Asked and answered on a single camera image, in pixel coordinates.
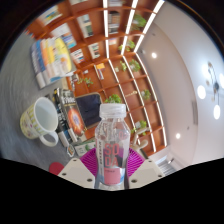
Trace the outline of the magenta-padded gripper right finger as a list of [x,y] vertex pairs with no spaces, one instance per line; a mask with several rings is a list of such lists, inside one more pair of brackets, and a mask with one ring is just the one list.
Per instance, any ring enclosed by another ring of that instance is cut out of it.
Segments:
[[144,159],[135,150],[129,149],[128,185],[130,189],[141,188],[164,177],[164,173],[151,159]]

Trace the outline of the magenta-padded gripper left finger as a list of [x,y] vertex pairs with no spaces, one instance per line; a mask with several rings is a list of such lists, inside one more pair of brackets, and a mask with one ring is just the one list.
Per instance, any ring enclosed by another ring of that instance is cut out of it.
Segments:
[[97,172],[96,149],[93,148],[81,158],[72,158],[58,176],[81,187],[93,189]]

